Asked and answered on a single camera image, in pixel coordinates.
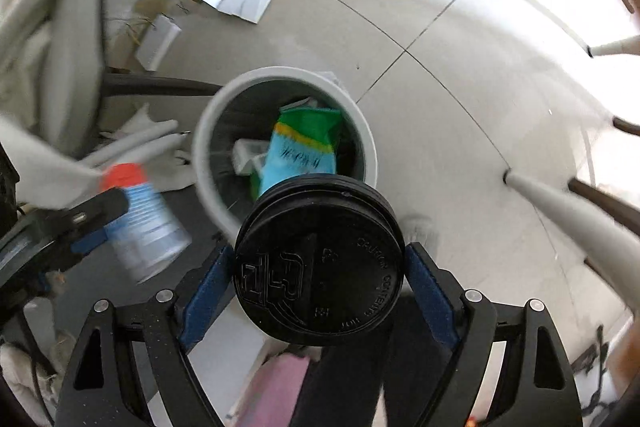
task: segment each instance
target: trash can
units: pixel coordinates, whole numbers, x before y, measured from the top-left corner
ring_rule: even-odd
[[[212,97],[192,145],[198,197],[231,245],[254,206],[249,178],[234,172],[234,143],[241,138],[270,140],[279,108],[307,96],[342,113],[337,173],[376,186],[378,158],[373,136],[343,89],[318,73],[298,68],[273,66],[241,74]]]

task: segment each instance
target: yellow stripe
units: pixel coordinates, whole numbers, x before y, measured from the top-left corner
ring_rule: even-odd
[[[302,145],[306,145],[307,147],[311,147],[312,149],[316,149],[320,152],[332,153],[334,151],[334,149],[330,145],[320,143],[318,140],[314,140],[313,138],[304,136],[303,134],[300,134],[298,131],[293,129],[293,127],[285,123],[276,123],[273,130],[282,136],[286,136],[287,138],[290,138],[295,142],[302,143]]]

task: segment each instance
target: pink cloth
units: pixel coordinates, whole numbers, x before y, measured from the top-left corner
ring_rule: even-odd
[[[290,353],[263,364],[246,390],[236,427],[287,427],[308,366],[307,357]]]

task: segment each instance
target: bottle with red cap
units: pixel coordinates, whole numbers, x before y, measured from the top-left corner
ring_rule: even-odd
[[[105,229],[117,256],[137,282],[143,282],[169,266],[191,238],[181,227],[140,165],[114,165],[104,174],[100,189],[121,188],[129,211]]]

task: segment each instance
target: black plastic lid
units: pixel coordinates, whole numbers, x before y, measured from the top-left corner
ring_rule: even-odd
[[[403,255],[378,192],[345,176],[306,174],[271,187],[244,220],[234,285],[249,318],[272,337],[338,344],[391,311]]]

